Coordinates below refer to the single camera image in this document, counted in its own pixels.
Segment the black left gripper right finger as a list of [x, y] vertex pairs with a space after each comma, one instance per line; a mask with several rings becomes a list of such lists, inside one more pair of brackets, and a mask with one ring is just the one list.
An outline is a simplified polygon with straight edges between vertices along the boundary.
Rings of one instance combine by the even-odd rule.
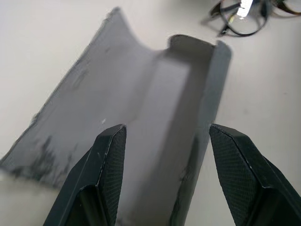
[[245, 134], [212, 124], [218, 179], [235, 225], [299, 226], [301, 197]]

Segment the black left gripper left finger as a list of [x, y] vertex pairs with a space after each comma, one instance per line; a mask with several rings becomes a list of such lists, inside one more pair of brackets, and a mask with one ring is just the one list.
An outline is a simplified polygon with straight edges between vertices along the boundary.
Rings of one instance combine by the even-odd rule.
[[66, 178], [46, 226], [113, 226], [123, 181], [127, 128], [118, 124], [99, 134]]

